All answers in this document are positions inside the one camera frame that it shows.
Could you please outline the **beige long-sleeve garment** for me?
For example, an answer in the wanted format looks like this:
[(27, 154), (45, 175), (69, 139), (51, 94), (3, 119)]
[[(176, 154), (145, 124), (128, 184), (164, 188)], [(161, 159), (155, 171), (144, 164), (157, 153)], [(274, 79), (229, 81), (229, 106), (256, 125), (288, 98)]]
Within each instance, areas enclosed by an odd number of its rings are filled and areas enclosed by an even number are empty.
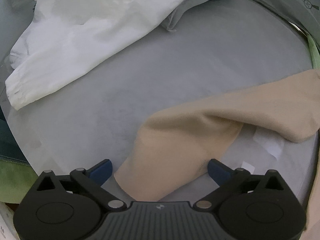
[(319, 130), (319, 70), (167, 108), (140, 126), (133, 152), (114, 174), (138, 201), (156, 201), (195, 180), (220, 159), (245, 124), (275, 158), (280, 143), (300, 143)]

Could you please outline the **green cutting mat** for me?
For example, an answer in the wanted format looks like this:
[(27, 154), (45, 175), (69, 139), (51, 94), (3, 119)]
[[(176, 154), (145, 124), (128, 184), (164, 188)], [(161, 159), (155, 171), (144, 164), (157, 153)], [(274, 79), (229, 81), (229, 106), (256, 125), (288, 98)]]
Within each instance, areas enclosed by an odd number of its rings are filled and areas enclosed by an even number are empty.
[[(63, 173), (110, 157), (118, 166), (129, 154), (138, 125), (151, 111), (139, 97), (137, 81), (127, 83), (130, 92), (112, 86), (107, 103), (87, 93), (76, 93), (75, 103), (55, 98), (51, 114), (39, 125), (1, 104), (1, 201), (19, 203), (44, 168)], [(222, 162), (255, 174), (275, 168), (298, 199), (307, 198), (317, 168), (319, 135), (294, 143), (278, 133), (245, 124)]]

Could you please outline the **white garment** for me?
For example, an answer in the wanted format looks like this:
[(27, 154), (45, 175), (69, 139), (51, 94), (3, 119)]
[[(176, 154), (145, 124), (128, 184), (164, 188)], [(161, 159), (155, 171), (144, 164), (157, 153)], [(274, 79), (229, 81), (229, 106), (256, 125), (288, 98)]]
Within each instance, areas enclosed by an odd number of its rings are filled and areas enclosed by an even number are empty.
[(184, 0), (37, 0), (10, 51), (14, 109), (52, 94), (155, 29)]

